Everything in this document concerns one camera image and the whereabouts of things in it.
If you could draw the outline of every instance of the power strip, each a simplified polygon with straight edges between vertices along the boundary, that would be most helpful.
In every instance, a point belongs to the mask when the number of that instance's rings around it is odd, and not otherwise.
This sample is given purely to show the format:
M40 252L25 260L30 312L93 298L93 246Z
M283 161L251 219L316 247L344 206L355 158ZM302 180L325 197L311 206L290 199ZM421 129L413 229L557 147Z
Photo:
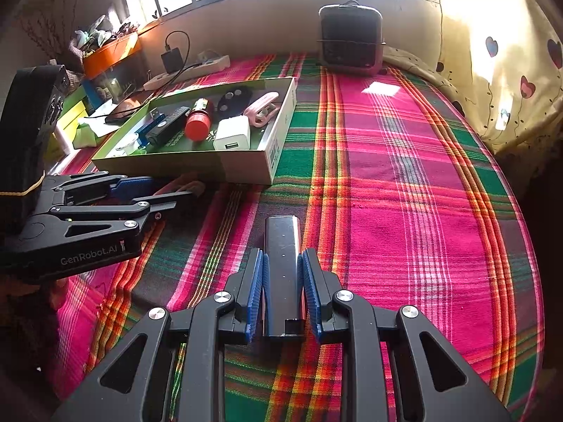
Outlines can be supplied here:
M216 60L212 60L208 63L204 63L200 66L194 66L193 68L188 68L185 71L182 71L178 77L174 80L173 84L181 83L182 81L188 81L190 79L194 79L196 77L202 77L206 75L210 75L211 73L216 73L219 71L223 71L226 68L231 66L231 59L229 56L223 56ZM168 83L174 75L177 73L162 73L161 75L153 77L150 81L145 83L143 88L145 90L158 90L164 84Z

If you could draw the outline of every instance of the open box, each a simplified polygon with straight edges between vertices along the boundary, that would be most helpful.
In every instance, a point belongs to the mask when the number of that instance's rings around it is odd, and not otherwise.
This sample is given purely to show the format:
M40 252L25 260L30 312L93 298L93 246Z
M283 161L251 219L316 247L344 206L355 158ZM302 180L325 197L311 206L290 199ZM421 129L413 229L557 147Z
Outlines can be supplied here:
M251 127L249 150L217 151L213 135L194 143L178 132L156 153L121 155L116 147L123 139L149 122L150 112L158 108L166 115L181 106L192 108L199 98L209 98L215 105L227 91L237 86L252 90L251 102L267 92L279 93L278 115L261 129ZM296 105L296 82L292 77L220 84L179 92L150 101L116 131L92 159L97 169L128 176L175 177L196 172L201 180L271 185Z

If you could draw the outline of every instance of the red bottle cap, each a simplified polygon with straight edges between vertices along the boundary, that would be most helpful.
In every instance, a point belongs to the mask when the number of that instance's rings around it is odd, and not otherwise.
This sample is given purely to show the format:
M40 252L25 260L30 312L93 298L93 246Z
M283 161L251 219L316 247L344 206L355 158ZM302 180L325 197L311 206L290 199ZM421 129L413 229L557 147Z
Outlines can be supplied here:
M205 112L194 112L191 114L184 134L192 141L203 141L209 135L211 128L211 119Z

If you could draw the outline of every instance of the yellow curtain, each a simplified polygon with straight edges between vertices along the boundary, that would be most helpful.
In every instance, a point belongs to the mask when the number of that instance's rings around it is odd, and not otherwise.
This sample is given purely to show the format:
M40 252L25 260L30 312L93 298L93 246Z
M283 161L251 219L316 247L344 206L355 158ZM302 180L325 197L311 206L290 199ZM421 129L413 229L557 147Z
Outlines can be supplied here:
M561 41L535 0L440 5L440 57L430 69L441 80L433 82L460 98L466 119L522 194L559 138Z

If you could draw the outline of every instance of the bed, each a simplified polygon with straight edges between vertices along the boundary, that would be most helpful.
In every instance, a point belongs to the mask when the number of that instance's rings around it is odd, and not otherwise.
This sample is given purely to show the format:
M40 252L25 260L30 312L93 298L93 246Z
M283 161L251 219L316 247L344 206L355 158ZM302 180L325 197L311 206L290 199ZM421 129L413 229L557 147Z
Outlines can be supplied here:
M307 55L271 55L176 89L285 76L298 78L297 107L274 185L210 185L189 222L154 226L142 256L70 279L51 371L58 395L150 308L176 311L222 289L262 246L265 218L293 214L323 269L374 305L418 306L522 417L541 364L542 293L525 222L492 156L433 86L396 67L357 77ZM94 151L66 172L94 170ZM310 333L267 359L229 348L227 420L338 421L340 353ZM386 378L393 415L388 369Z

